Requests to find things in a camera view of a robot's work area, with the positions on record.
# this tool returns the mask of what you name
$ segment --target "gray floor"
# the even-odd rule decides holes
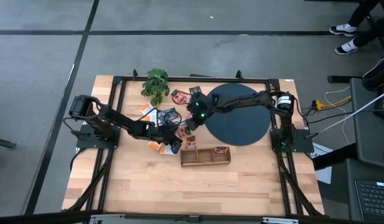
[[[92,3],[0,0],[0,29],[83,30]],[[322,31],[347,22],[356,7],[355,3],[302,0],[101,0],[92,30]],[[373,16],[381,17],[381,9],[375,9]],[[13,151],[0,147],[0,216],[22,212],[80,39],[79,35],[0,35],[0,137],[18,143]],[[241,70],[244,77],[292,78],[302,107],[308,107],[312,100],[323,101],[326,91],[346,87],[328,84],[326,76],[363,75],[384,57],[378,41],[356,54],[334,54],[334,47],[346,41],[331,36],[89,36],[70,99],[89,94],[95,75],[130,75],[134,68],[145,74],[157,67],[172,76],[234,77]],[[329,99],[347,95],[346,91]],[[310,120],[340,112],[324,111]],[[334,121],[337,118],[313,124],[312,132]],[[345,131],[354,142],[352,121],[347,122]],[[315,142],[334,149],[347,144],[340,126]],[[62,127],[35,212],[60,210],[75,143],[69,130]],[[332,202],[325,200],[324,204],[326,213],[340,217]]]

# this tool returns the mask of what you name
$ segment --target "wooden tray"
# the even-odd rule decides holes
[[[217,153],[215,151],[226,151],[226,153]],[[180,165],[201,166],[201,165],[219,165],[230,163],[229,147],[215,147],[208,149],[183,149],[180,151]]]

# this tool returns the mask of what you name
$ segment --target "paper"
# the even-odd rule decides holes
[[[328,152],[332,152],[332,149],[328,147],[321,146],[320,144],[314,143],[314,152],[311,153],[311,158],[315,158],[317,156],[321,156],[327,154]],[[316,179],[326,184],[331,184],[331,167],[326,167],[321,170],[316,171]]]

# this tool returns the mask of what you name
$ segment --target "wooden table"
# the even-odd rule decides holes
[[[96,77],[92,96],[107,103],[113,76]],[[279,80],[282,91],[297,97],[292,80]],[[141,117],[139,109],[149,102],[141,96],[143,82],[126,82],[121,112],[131,119]],[[208,94],[223,83],[169,82],[169,88],[189,92],[199,85]],[[244,83],[256,91],[264,84]],[[159,109],[175,107],[184,117],[185,106],[175,105],[168,96]],[[302,118],[294,113],[293,123],[303,128]],[[193,133],[197,147],[226,146],[213,137],[205,126]],[[271,150],[267,133],[249,146],[231,146],[229,165],[181,167],[179,154],[163,155],[148,147],[148,141],[136,140],[122,130],[115,149],[105,200],[105,212],[166,213],[200,215],[284,215],[283,197],[276,156]],[[88,149],[74,161],[63,208],[74,204],[91,180],[96,149]],[[315,208],[324,213],[314,166],[303,153],[294,153],[294,163],[300,188]],[[100,186],[96,188],[93,208],[97,207]],[[292,212],[296,213],[294,195],[289,187]]]

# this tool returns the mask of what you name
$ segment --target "sneaker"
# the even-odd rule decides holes
[[[344,35],[346,37],[353,37],[356,33],[357,27],[353,27],[349,24],[342,24],[338,26],[330,27],[330,33],[334,35]]]
[[[337,55],[347,55],[357,50],[358,50],[358,47],[355,46],[354,40],[351,40],[350,42],[347,42],[341,45],[340,47],[337,47],[336,49],[334,49],[334,52]]]

